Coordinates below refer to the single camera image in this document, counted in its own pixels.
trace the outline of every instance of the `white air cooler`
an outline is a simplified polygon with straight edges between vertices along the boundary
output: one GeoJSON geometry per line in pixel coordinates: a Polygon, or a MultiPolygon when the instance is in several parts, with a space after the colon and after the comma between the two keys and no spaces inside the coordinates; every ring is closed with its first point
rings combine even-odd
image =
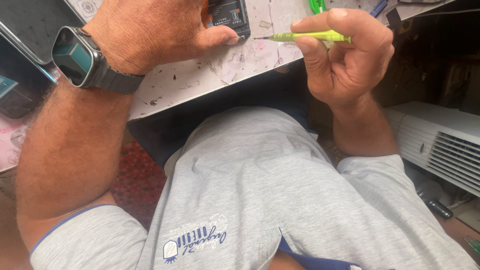
{"type": "Polygon", "coordinates": [[[416,101],[384,113],[404,159],[480,196],[480,116],[416,101]]]}

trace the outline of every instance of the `hand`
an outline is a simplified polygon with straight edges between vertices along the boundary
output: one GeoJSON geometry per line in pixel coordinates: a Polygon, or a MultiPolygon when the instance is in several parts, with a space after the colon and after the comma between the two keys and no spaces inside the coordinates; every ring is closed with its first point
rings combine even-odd
{"type": "Polygon", "coordinates": [[[196,58],[206,50],[235,44],[227,26],[202,24],[203,0],[104,0],[84,26],[109,65],[128,74],[146,74],[158,64],[196,58]]]}
{"type": "Polygon", "coordinates": [[[350,108],[369,96],[383,78],[394,53],[393,34],[361,10],[332,9],[292,23],[292,32],[333,29],[351,37],[352,44],[336,42],[329,51],[309,36],[296,43],[303,53],[312,95],[333,110],[350,108]]]}

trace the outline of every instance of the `screwdriver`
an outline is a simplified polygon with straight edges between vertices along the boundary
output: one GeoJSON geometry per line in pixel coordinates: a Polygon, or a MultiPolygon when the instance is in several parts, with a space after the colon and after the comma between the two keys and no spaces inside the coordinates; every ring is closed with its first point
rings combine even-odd
{"type": "Polygon", "coordinates": [[[268,37],[254,37],[253,39],[268,39],[273,41],[280,41],[280,42],[289,42],[295,41],[298,37],[306,35],[314,37],[318,40],[330,40],[330,41],[348,41],[352,43],[350,37],[345,37],[334,30],[328,30],[323,32],[311,32],[311,33],[280,33],[274,34],[268,37]]]}

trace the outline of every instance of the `green tool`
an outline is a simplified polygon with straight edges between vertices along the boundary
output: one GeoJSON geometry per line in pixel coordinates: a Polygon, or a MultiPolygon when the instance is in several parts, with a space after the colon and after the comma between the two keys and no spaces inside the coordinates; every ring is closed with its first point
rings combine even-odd
{"type": "Polygon", "coordinates": [[[467,238],[463,238],[463,240],[465,240],[473,248],[473,250],[475,250],[475,252],[480,254],[480,242],[477,239],[474,239],[467,235],[467,238]]]}
{"type": "Polygon", "coordinates": [[[273,41],[281,41],[281,42],[291,42],[295,41],[300,36],[311,36],[318,40],[330,40],[330,41],[348,41],[352,43],[350,37],[345,37],[334,30],[328,30],[323,32],[312,32],[312,33],[280,33],[274,34],[269,37],[254,37],[253,39],[269,39],[273,41]]]}
{"type": "Polygon", "coordinates": [[[314,14],[326,11],[324,0],[308,0],[308,2],[310,2],[310,8],[314,14]]]}

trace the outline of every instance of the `smartwatch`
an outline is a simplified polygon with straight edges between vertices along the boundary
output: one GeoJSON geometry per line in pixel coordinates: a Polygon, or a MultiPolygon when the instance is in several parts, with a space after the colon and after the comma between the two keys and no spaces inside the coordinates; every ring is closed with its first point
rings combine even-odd
{"type": "Polygon", "coordinates": [[[78,27],[60,29],[52,49],[54,64],[76,87],[99,87],[129,94],[137,90],[145,76],[112,69],[90,34],[78,27]]]}

